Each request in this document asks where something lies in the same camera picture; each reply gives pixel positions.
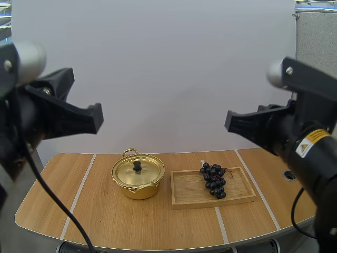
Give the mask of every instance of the screw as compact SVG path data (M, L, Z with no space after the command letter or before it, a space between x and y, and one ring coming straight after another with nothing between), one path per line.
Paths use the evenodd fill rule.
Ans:
M32 154L34 152L34 149L32 148L32 145L30 143L27 144L29 152Z
M4 62L5 71L10 72L12 70L12 67L12 63L9 60L6 60Z
M332 236L337 236L337 228L331 228L331 229L330 229L330 234L331 234Z
M296 20L298 20L298 19L300 18L300 16L299 16L298 14L295 14L295 13L293 13L293 17L294 17Z
M48 88L43 88L42 91L43 91L44 93L46 93L47 95L50 95L50 94L51 94L51 91L50 91L50 89L48 89Z
M288 68L285 70L285 73L286 73L287 75L292 75L293 72L294 72L294 69L293 69L292 67L288 67Z

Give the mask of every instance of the lid knob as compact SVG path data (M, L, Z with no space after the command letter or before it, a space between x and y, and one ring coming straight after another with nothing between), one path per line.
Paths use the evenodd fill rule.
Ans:
M139 162L139 161L133 162L133 170L134 171L141 171L142 170L141 164L142 163Z

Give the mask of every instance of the golden pot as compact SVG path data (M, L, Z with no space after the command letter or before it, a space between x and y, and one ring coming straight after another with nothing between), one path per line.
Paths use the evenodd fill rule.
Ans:
M129 151L136 154L126 155ZM135 149L127 149L123 158L112 168L111 175L125 196L131 199L147 199L157 193L164 172L164 164L159 158L139 154Z

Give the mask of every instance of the bunch of grapes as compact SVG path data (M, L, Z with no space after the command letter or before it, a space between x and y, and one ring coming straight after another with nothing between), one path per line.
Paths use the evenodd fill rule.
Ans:
M218 164L210 166L207 162L205 162L203 167L200 169L200 173L204 175L206 188L210 189L211 195L215 195L217 199L223 199L226 197L226 192L223 188L226 184L226 180L222 178L222 176L226 173L226 170L222 169Z

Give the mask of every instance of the pot handle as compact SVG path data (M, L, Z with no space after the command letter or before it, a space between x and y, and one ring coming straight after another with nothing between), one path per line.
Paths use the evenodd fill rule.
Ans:
M130 151L134 151L136 154L138 154L138 151L137 151L136 149L127 149L127 150L125 150L124 153L123 153L123 158L126 157L126 153L127 153L127 152L130 152Z
M146 184L142 184L140 186L137 187L136 191L132 191L130 190L131 192L133 193L138 193L140 190L143 190L145 188L152 188L152 187L157 187L155 183L146 183Z

